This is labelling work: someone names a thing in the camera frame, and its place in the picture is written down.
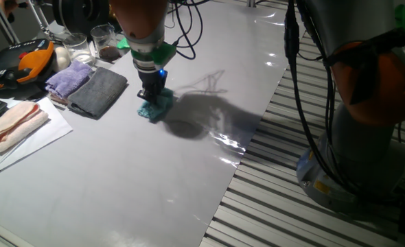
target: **pink cloth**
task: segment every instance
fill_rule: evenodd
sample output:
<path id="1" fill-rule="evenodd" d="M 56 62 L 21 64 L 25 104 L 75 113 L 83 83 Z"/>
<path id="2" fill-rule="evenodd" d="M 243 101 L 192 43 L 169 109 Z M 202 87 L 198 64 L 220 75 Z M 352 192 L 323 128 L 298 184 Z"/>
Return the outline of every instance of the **pink cloth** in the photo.
<path id="1" fill-rule="evenodd" d="M 21 102 L 0 117 L 0 153 L 27 137 L 48 120 L 37 103 Z"/>

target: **white paper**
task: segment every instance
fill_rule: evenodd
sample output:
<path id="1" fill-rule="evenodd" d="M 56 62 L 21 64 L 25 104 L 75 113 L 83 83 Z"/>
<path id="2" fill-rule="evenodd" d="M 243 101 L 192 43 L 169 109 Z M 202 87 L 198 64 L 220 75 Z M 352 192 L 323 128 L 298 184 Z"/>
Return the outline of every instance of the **white paper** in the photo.
<path id="1" fill-rule="evenodd" d="M 9 108 L 21 102 L 13 99 L 2 100 L 8 103 Z M 49 115 L 50 120 L 44 126 L 33 132 L 28 138 L 22 140 L 22 142 L 8 150 L 5 154 L 0 155 L 0 171 L 73 130 L 59 113 L 58 109 L 51 103 L 50 99 L 45 97 L 40 100 L 38 104 L 40 109 Z"/>

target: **gray towel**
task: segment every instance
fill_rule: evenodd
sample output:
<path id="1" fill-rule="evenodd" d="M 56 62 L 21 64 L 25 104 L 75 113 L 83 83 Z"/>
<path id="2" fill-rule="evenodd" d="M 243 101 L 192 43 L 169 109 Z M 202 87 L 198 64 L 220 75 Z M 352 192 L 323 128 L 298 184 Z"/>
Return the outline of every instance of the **gray towel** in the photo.
<path id="1" fill-rule="evenodd" d="M 124 91 L 127 79 L 108 69 L 98 68 L 93 77 L 68 97 L 70 110 L 99 119 Z"/>

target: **white tabletop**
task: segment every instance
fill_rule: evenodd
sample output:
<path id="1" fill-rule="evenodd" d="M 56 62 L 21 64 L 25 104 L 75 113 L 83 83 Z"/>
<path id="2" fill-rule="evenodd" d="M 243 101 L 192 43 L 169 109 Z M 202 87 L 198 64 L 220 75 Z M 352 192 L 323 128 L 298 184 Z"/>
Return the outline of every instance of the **white tabletop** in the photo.
<path id="1" fill-rule="evenodd" d="M 137 115 L 141 82 L 124 56 L 111 70 L 130 86 L 103 118 L 66 110 L 71 134 L 0 173 L 0 225 L 40 247 L 199 245 L 287 67 L 283 11 L 200 11 L 197 59 L 166 66 L 178 98 L 167 117 Z"/>

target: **teal cloth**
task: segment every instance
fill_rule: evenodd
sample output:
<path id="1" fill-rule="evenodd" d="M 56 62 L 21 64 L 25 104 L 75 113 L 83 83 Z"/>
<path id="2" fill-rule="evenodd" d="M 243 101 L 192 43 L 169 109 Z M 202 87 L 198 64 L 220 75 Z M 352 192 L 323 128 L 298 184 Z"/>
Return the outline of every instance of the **teal cloth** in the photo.
<path id="1" fill-rule="evenodd" d="M 150 120 L 156 119 L 159 115 L 166 112 L 174 104 L 174 91 L 164 88 L 160 95 L 157 96 L 157 102 L 151 104 L 150 102 L 143 102 L 137 113 L 141 117 Z"/>

